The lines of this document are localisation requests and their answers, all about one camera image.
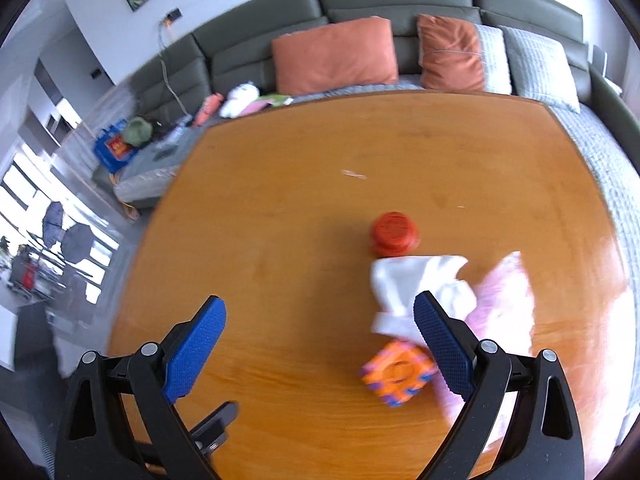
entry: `sofa armrest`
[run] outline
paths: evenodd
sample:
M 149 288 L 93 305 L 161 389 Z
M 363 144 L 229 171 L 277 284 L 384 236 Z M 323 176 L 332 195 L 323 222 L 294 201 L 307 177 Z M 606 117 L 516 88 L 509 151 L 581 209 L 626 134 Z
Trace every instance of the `sofa armrest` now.
M 613 134 L 640 174 L 640 123 L 613 88 L 589 65 L 591 109 Z

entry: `power cord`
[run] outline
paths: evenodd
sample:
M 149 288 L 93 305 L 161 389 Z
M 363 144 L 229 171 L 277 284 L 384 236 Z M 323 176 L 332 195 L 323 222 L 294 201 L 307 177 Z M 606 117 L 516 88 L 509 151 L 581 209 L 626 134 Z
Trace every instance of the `power cord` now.
M 182 104 L 182 101 L 180 101 L 178 94 L 174 92 L 174 89 L 171 88 L 171 85 L 169 84 L 169 76 L 167 75 L 167 71 L 166 71 L 166 63 L 164 62 L 164 56 L 162 55 L 166 50 L 166 45 L 164 44 L 164 39 L 162 38 L 162 28 L 165 25 L 166 25 L 166 20 L 162 20 L 160 23 L 158 23 L 158 46 L 160 47 L 160 64 L 162 65 L 162 78 L 164 78 L 164 84 L 169 89 L 169 92 L 171 92 L 175 100 L 180 105 L 180 109 L 182 110 L 182 113 L 185 115 L 189 115 L 189 113 L 187 112 L 187 109 Z

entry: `orange cushion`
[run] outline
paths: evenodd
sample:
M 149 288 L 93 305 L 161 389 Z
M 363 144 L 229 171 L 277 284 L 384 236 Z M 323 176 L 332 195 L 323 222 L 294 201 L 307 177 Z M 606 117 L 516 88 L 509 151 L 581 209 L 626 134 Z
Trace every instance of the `orange cushion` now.
M 398 82 L 391 22 L 377 16 L 285 34 L 271 49 L 280 94 Z
M 421 14 L 418 36 L 422 86 L 446 91 L 484 91 L 482 49 L 473 23 Z

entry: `orange patterned package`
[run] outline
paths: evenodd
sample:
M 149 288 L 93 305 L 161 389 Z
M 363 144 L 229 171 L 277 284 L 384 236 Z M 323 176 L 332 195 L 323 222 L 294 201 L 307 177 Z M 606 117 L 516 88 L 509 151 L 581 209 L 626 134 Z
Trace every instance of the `orange patterned package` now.
M 389 406 L 400 406 L 436 371 L 436 364 L 411 343 L 394 340 L 362 367 L 362 380 Z

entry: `blue corner of package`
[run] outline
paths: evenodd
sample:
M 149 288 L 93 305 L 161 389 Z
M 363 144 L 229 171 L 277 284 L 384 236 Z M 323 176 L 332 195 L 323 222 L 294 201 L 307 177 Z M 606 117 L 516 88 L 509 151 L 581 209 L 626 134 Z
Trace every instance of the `blue corner of package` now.
M 111 174 L 118 173 L 131 162 L 139 151 L 138 148 L 122 140 L 122 132 L 127 127 L 127 120 L 121 119 L 108 128 L 102 130 L 95 141 L 94 153 L 98 160 Z

